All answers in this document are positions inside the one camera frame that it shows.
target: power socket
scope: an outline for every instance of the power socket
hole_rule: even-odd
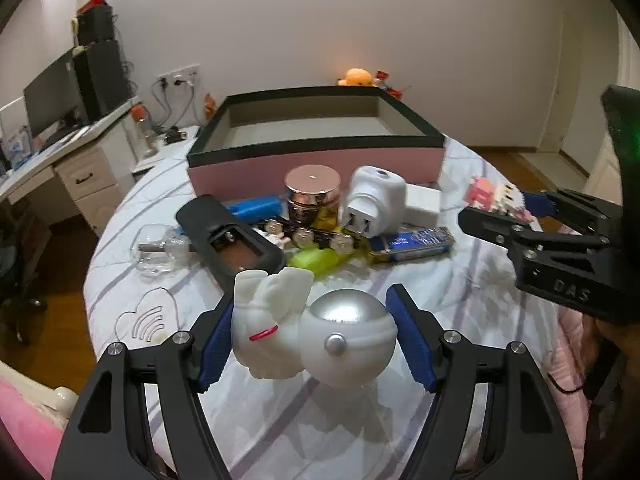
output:
[[[167,83],[171,86],[177,81],[191,81],[198,77],[198,71],[200,70],[199,64],[193,64],[172,72],[166,72],[158,76],[158,80],[163,77],[166,78]]]

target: plug adapter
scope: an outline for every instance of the plug adapter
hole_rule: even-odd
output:
[[[404,178],[373,166],[361,166],[351,176],[340,223],[366,238],[398,232],[405,197]]]

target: orange toy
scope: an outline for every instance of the orange toy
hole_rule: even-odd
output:
[[[338,79],[338,86],[372,86],[373,78],[369,72],[361,68],[347,70],[344,79]]]

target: white tablecloth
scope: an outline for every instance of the white tablecloth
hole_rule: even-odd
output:
[[[188,330],[222,296],[201,264],[150,280],[129,260],[140,227],[175,224],[175,213],[194,197],[185,161],[190,144],[135,185],[98,243],[84,284],[98,357],[119,338],[127,345],[150,344],[140,334],[130,338],[129,329],[142,311],[162,312],[156,320],[151,314],[145,317],[150,321],[137,325],[140,333],[151,333],[162,323],[158,330],[170,334],[176,327]],[[556,344],[556,306],[515,288],[505,249],[469,237],[458,227],[463,194],[469,179],[478,175],[494,184],[504,181],[481,157],[447,139],[438,181],[443,192],[439,223],[456,237],[450,256],[374,267],[351,260],[317,280],[309,302],[336,288],[359,288],[384,302],[386,289],[402,283],[445,329],[460,330],[473,343],[502,348],[521,340],[538,364],[548,367]],[[147,386],[146,395],[154,446],[173,466],[156,387]],[[284,381],[256,380],[231,354],[220,381],[200,396],[220,453],[236,480],[398,478],[431,398],[412,379],[399,346],[377,380],[351,390],[332,390],[306,372]],[[477,446],[485,398],[486,388],[478,386],[462,458]]]

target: astronaut figurine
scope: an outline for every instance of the astronaut figurine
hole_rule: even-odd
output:
[[[372,381],[396,347],[393,317],[356,289],[332,290],[306,308],[313,280],[295,267],[236,276],[231,341],[238,362],[257,379],[287,379],[306,368],[335,388]]]

